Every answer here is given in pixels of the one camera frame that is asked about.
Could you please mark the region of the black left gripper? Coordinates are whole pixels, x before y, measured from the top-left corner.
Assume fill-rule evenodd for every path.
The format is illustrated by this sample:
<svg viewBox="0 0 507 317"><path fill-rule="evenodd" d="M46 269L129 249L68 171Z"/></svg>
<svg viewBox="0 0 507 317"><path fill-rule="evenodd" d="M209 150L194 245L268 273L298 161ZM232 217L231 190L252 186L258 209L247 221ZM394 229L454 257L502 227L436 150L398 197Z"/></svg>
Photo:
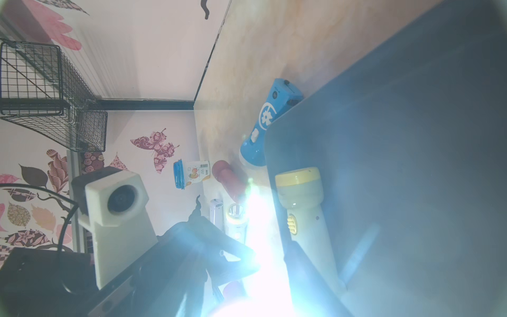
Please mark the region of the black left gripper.
<svg viewBox="0 0 507 317"><path fill-rule="evenodd" d="M174 225L159 242L88 300L86 316L200 316L205 284L241 280L259 269L256 253L208 221Z"/></svg>

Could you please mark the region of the blue white flashlight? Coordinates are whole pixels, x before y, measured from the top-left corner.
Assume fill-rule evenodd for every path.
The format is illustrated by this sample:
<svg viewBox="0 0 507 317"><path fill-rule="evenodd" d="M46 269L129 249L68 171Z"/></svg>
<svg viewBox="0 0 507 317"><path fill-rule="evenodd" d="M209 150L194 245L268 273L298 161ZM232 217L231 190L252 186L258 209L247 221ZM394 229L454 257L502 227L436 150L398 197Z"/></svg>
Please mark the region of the blue white flashlight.
<svg viewBox="0 0 507 317"><path fill-rule="evenodd" d="M270 125L303 99L301 91L288 80L274 80L254 128L240 147L240 160L244 165L252 168L266 165L264 143Z"/></svg>

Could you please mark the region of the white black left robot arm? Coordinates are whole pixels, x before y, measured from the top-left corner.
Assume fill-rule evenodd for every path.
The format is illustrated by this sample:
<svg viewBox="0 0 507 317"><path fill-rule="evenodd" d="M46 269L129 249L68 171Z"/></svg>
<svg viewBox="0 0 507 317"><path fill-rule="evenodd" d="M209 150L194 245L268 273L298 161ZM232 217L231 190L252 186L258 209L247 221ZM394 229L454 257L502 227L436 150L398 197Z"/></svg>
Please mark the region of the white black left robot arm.
<svg viewBox="0 0 507 317"><path fill-rule="evenodd" d="M86 254L16 248L1 268L1 315L200 316L207 282L217 289L258 269L252 249L186 222L103 288Z"/></svg>

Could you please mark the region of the red flashlight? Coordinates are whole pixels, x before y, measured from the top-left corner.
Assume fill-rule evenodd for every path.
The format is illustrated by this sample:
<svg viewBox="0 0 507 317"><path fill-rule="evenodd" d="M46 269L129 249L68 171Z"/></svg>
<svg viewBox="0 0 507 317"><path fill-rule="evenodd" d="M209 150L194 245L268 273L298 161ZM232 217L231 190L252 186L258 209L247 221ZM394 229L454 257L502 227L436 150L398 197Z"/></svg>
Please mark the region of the red flashlight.
<svg viewBox="0 0 507 317"><path fill-rule="evenodd" d="M222 291L224 301L238 301L247 297L246 290L241 281L228 283Z"/></svg>
<svg viewBox="0 0 507 317"><path fill-rule="evenodd" d="M229 197L235 203L244 203L246 200L246 184L232 170L227 161L217 161L212 169L212 175L223 185Z"/></svg>

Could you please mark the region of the green yellow flashlight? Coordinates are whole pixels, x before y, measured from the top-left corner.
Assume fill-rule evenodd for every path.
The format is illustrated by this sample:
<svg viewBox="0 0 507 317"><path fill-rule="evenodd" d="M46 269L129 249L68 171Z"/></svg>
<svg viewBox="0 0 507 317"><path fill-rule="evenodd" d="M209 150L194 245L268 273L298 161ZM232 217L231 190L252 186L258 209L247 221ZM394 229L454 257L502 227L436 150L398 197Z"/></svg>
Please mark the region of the green yellow flashlight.
<svg viewBox="0 0 507 317"><path fill-rule="evenodd" d="M308 167L275 176L280 204L287 210L291 238L302 247L331 290L346 291L340 280L321 204L324 199L319 169Z"/></svg>

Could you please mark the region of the blue plastic tray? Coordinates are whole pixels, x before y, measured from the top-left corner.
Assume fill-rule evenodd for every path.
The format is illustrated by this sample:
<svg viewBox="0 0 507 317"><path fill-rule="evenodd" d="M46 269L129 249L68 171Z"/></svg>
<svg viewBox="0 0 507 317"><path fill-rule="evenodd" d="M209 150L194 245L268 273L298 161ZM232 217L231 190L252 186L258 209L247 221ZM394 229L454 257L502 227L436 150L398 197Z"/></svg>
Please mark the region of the blue plastic tray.
<svg viewBox="0 0 507 317"><path fill-rule="evenodd" d="M506 315L506 2L444 1L278 119L269 178L320 170L282 229L303 316Z"/></svg>

